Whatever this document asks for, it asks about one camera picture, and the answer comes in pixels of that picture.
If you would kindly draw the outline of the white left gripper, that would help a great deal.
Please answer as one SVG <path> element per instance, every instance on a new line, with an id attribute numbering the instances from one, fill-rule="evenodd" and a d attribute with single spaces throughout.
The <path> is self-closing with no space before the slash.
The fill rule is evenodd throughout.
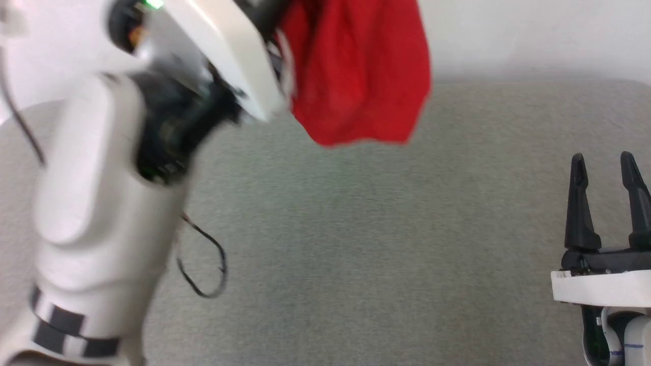
<path id="1" fill-rule="evenodd" d="M 293 1 L 109 1 L 112 44 L 149 69 L 206 92 L 216 83 L 252 118 L 271 121 L 291 98 L 291 52 L 277 28 Z"/>

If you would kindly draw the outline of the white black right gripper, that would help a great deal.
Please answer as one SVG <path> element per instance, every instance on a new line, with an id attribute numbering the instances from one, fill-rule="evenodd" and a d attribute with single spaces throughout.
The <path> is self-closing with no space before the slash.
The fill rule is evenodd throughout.
<path id="1" fill-rule="evenodd" d="M 650 195 L 632 153 L 620 155 L 622 181 L 632 220 L 631 248 L 650 248 Z M 556 301 L 577 305 L 649 308 L 650 254 L 631 248 L 598 252 L 602 247 L 587 199 L 588 173 L 581 153 L 572 156 L 568 189 L 565 252 L 551 272 Z"/>

